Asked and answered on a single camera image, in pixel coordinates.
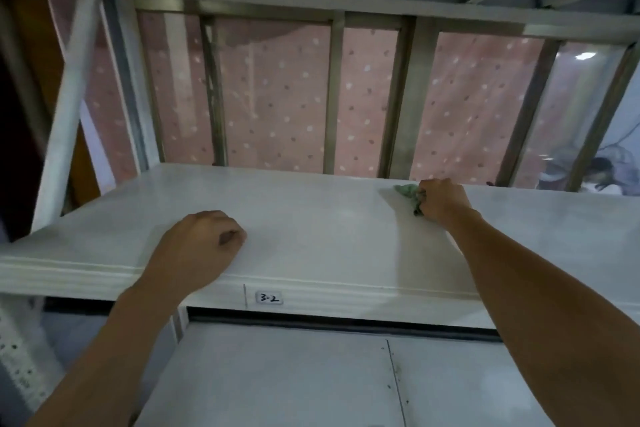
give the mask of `green cloth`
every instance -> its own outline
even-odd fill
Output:
[[[396,184],[394,186],[394,189],[404,197],[408,197],[411,200],[414,216],[422,216],[422,211],[420,211],[420,204],[422,203],[424,191],[420,189],[417,184]]]

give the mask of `white label sticker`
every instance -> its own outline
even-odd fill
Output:
[[[258,304],[277,305],[284,304],[281,292],[261,292],[255,293],[255,301]]]

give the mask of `shelf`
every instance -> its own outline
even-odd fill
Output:
[[[401,181],[161,164],[0,248],[0,292],[114,300],[162,233],[221,209],[247,230],[228,271],[186,305],[493,327],[464,258],[415,218]],[[498,229],[640,317],[640,200],[468,186]],[[281,293],[259,305],[256,292]]]

